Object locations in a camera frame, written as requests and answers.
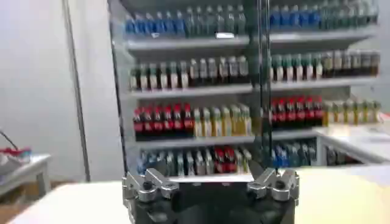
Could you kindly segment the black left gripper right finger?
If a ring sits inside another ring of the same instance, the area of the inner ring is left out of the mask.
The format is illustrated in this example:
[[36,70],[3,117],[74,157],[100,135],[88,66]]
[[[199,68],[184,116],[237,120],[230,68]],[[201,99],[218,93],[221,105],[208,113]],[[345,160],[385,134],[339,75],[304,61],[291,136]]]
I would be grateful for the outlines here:
[[277,168],[263,168],[257,162],[248,165],[253,181],[247,183],[247,194],[254,200],[270,196],[278,202],[292,200],[294,206],[299,205],[300,177],[293,169],[280,173]]

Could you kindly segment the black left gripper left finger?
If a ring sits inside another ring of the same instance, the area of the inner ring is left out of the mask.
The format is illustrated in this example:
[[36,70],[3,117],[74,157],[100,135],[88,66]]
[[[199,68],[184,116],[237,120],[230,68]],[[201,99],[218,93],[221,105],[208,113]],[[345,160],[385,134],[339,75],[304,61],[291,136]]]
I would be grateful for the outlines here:
[[170,181],[157,169],[149,168],[144,176],[129,170],[122,177],[122,202],[127,208],[136,201],[153,203],[160,198],[167,200],[171,206],[179,204],[179,184]]

